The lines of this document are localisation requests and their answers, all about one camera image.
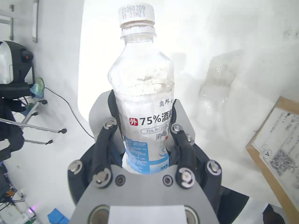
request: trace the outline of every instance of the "green shoe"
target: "green shoe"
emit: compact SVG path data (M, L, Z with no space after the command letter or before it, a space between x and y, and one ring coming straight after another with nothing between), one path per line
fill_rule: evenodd
M35 84L30 88L30 92L35 95L36 98L44 98L45 83L42 78L36 78Z
M22 115L24 115L26 117L26 115L28 115L29 111L33 108L34 104L33 103L28 103L25 108L26 110L21 112Z

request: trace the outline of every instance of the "metal stand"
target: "metal stand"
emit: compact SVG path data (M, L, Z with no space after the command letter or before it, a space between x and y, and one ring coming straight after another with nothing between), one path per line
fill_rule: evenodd
M42 130L42 131L48 131L48 132L53 132L53 133L62 133L62 134L66 133L67 130L65 128L63 128L61 130L54 130L54 129L50 129L50 128L44 128L44 127L33 126L33 125L27 124L29 122L29 120L31 119L32 116L37 115L37 112L35 112L35 109L37 108L37 106L40 103L47 104L48 102L46 100L37 101L35 103L35 105L32 107L32 109L29 111L29 113L26 115L26 117L23 119L22 122L16 122L16 121L6 120L6 119L2 119L2 118L0 118L0 122L4 122L6 124L20 126L22 130L24 129L24 127L28 127L28 128L33 128L33 129ZM25 142L33 143L33 144L40 144L40 145L48 145L48 144L53 143L53 140L50 140L48 142L40 142L40 141L34 141L34 140L25 140Z
M14 40L14 18L32 23L32 41L37 43L37 15L38 15L39 0L33 0L33 17L27 17L14 12L14 5L9 6L9 10L0 9L0 15L9 17L9 20L0 19L0 23L10 25L9 39Z

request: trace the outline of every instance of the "bottle cap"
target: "bottle cap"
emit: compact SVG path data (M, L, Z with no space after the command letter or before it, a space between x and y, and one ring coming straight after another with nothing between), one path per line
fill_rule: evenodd
M125 28L125 24L131 21L150 21L150 25L155 24L154 8L146 3L132 3L121 7L118 17L121 28Z

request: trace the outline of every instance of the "blue label stripe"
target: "blue label stripe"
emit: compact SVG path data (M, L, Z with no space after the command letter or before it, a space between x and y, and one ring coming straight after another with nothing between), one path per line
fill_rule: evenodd
M138 173L151 174L168 168L169 156L168 153L166 153L165 148L161 150L161 153L159 154L161 158L159 160L150 161L147 143L133 141L127 137L124 137L124 139L126 141L128 164Z

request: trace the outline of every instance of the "plastic container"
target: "plastic container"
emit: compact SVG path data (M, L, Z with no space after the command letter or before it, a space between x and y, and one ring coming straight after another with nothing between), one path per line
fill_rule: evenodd
M168 139L173 104L173 63L154 44L154 9L145 3L118 11L125 49L108 73L115 92L127 164L136 173L169 165Z

